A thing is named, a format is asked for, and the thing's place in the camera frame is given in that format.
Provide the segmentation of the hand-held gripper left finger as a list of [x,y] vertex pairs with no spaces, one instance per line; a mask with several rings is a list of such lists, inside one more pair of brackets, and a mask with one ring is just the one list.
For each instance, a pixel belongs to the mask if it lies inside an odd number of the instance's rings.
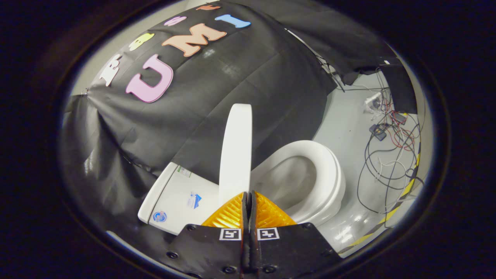
[[182,278],[241,279],[249,261],[250,194],[243,192],[221,206],[239,213],[234,228],[187,224],[169,245],[166,265]]

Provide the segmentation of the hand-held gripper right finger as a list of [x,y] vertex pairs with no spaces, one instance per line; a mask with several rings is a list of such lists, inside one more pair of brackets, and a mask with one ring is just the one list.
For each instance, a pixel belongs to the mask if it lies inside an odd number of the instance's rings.
[[301,279],[317,277],[341,258],[312,223],[258,228],[263,213],[256,192],[248,194],[248,278]]

